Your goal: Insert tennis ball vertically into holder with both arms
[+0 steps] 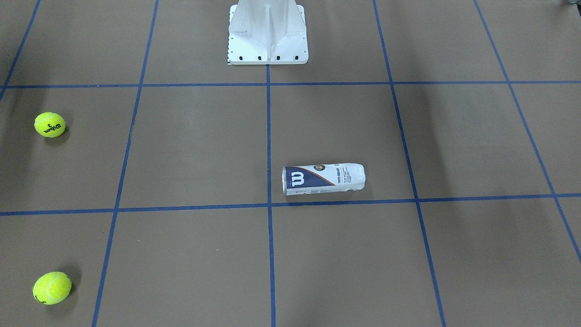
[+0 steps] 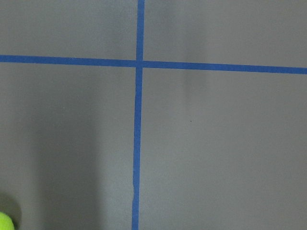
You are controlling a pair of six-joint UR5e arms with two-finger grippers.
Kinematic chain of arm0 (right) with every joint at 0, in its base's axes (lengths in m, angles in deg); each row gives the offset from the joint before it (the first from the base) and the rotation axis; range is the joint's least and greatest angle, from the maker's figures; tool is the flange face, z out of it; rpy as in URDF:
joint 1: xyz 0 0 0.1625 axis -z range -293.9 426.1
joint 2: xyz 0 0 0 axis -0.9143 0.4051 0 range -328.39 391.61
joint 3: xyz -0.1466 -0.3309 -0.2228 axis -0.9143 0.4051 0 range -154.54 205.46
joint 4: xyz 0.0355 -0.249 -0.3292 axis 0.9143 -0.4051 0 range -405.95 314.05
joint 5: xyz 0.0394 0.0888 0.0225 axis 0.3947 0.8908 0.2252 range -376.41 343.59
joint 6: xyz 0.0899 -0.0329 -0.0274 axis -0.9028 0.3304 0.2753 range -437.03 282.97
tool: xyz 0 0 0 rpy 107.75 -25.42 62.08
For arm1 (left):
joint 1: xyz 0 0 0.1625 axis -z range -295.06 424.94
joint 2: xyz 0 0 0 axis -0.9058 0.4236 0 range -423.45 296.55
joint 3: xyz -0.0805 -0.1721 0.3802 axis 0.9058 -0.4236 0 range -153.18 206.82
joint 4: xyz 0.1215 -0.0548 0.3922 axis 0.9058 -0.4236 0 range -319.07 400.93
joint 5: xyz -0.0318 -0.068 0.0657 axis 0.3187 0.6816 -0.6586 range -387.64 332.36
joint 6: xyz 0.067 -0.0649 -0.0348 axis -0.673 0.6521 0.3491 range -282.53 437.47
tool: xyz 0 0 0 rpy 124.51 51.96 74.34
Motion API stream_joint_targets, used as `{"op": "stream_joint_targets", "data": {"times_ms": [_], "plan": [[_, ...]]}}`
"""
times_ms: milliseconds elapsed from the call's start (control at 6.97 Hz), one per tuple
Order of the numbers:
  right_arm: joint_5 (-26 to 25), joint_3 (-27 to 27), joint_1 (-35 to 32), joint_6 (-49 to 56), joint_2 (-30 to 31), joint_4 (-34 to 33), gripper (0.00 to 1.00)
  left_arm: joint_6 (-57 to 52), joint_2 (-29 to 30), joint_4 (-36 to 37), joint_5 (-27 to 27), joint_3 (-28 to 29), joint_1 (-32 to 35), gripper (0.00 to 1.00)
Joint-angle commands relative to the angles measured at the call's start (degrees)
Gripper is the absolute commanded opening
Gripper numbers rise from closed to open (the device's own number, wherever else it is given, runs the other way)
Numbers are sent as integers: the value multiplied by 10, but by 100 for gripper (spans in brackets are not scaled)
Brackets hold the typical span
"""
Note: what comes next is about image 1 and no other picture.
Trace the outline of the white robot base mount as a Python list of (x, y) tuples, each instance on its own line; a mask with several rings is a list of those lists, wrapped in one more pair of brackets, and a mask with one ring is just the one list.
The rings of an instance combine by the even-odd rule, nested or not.
[(229, 9), (227, 63), (309, 62), (305, 9), (294, 0), (239, 0)]

